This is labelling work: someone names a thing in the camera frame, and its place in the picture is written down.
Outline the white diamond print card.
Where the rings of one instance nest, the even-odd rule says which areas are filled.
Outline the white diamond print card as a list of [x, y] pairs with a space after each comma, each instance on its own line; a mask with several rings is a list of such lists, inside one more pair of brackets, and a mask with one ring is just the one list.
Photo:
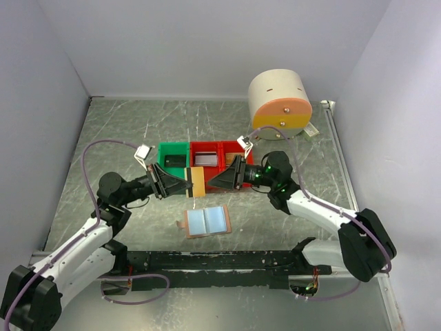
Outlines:
[[194, 165], [216, 167], [218, 165], [218, 155], [216, 152], [196, 152], [194, 155]]

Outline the green plastic bin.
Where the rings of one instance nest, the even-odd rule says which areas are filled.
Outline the green plastic bin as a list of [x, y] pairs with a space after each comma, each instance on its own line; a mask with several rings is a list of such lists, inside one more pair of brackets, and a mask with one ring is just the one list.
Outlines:
[[189, 167], [189, 142], [160, 142], [158, 164], [170, 175], [184, 179]]

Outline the brown leather card holder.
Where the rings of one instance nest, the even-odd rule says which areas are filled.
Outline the brown leather card holder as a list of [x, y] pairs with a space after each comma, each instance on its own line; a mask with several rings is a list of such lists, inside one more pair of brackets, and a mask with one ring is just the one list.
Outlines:
[[188, 239], [229, 234], [232, 232], [229, 212], [226, 205], [209, 208], [185, 210], [182, 221], [176, 226], [186, 233]]

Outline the red plastic bin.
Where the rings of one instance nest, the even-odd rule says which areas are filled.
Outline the red plastic bin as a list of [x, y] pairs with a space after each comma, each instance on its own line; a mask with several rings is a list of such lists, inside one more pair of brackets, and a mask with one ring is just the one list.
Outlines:
[[189, 143], [189, 165], [202, 167], [206, 191], [216, 188], [209, 181], [225, 169], [225, 157], [220, 141], [191, 141]]
[[[223, 149], [223, 163], [221, 164], [222, 165], [221, 170], [226, 170], [229, 167], [229, 166], [225, 165], [225, 154], [227, 152], [235, 152], [238, 155], [244, 156], [244, 151], [240, 147], [240, 145], [238, 144], [237, 141], [220, 141], [220, 144]], [[250, 164], [250, 165], [254, 164], [254, 156], [253, 156], [252, 152], [250, 152], [249, 156], [246, 158], [246, 162], [247, 162], [247, 164]], [[243, 187], [250, 188], [251, 184], [244, 183]]]

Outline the white round drawer cabinet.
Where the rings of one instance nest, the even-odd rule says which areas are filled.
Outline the white round drawer cabinet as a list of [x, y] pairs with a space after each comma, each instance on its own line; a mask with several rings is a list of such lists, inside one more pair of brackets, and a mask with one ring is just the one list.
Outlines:
[[249, 85], [248, 105], [252, 128], [261, 128], [257, 137], [280, 140], [301, 133], [312, 116], [312, 106], [297, 72], [267, 70]]

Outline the orange striped card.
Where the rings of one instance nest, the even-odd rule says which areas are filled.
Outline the orange striped card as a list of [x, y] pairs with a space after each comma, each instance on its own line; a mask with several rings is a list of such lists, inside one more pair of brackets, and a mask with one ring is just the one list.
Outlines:
[[187, 198], [199, 198], [206, 195], [205, 175], [203, 167], [189, 167], [185, 169], [185, 180], [192, 186], [186, 190]]

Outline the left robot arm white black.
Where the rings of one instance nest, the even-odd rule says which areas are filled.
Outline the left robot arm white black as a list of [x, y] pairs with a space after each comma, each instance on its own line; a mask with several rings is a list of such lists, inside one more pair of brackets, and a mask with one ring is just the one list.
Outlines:
[[100, 276], [123, 274], [129, 266], [127, 248], [114, 240], [131, 212], [126, 205], [178, 194], [192, 183], [149, 165], [144, 176], [126, 181], [116, 172], [99, 180], [98, 205], [82, 228], [57, 250], [31, 267], [10, 274], [1, 303], [4, 328], [51, 330], [73, 298]]

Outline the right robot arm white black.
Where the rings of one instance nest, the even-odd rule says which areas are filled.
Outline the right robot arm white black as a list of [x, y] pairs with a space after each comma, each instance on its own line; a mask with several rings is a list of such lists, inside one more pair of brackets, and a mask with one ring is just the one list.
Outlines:
[[316, 265], [345, 268], [361, 282], [368, 282], [390, 266], [397, 251], [378, 215], [369, 208], [361, 211], [338, 207], [301, 188], [291, 174], [293, 167], [285, 152], [270, 152], [262, 165], [248, 164], [241, 156], [209, 180], [225, 190], [244, 184], [269, 188], [267, 197], [277, 210], [304, 218], [336, 235], [338, 242], [307, 240], [292, 258], [295, 271], [307, 274]]

